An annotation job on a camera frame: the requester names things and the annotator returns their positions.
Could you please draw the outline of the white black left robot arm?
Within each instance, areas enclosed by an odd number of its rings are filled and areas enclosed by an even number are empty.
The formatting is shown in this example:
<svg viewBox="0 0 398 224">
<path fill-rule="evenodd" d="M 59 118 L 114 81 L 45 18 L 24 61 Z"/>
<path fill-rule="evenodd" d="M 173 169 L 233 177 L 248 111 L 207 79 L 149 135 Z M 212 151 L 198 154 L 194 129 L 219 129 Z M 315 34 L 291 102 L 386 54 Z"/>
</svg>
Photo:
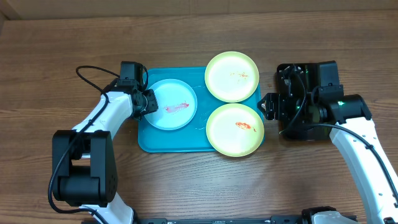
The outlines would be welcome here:
<svg viewBox="0 0 398 224">
<path fill-rule="evenodd" d="M 125 120 L 157 111 L 155 94 L 127 78 L 115 79 L 100 93 L 80 124 L 53 135 L 49 205 L 57 213 L 88 212 L 98 223 L 133 223 L 134 210 L 117 192 L 113 138 Z"/>
</svg>

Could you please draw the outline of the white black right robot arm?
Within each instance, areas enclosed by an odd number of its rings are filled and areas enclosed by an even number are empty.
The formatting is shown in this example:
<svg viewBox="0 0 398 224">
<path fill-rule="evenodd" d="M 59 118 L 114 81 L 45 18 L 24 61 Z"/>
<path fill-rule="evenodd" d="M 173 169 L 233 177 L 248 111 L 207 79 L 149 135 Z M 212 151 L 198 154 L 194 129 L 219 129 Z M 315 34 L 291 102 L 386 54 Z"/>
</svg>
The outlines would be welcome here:
<svg viewBox="0 0 398 224">
<path fill-rule="evenodd" d="M 266 119 L 282 123 L 286 139 L 330 139 L 351 172 L 368 223 L 397 223 L 397 174 L 363 98 L 345 95 L 342 85 L 315 86 L 304 94 L 292 90 L 268 93 L 257 107 Z"/>
</svg>

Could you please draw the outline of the light blue plate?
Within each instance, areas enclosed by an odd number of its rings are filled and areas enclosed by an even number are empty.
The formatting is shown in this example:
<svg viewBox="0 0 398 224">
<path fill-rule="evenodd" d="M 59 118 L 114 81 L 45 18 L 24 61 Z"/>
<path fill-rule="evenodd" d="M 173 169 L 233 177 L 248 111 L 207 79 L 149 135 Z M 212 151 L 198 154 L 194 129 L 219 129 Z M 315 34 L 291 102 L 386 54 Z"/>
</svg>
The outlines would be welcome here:
<svg viewBox="0 0 398 224">
<path fill-rule="evenodd" d="M 197 111 L 197 96 L 192 87 L 178 79 L 165 79 L 154 83 L 158 110 L 145 115 L 155 128 L 171 131 L 184 127 Z"/>
</svg>

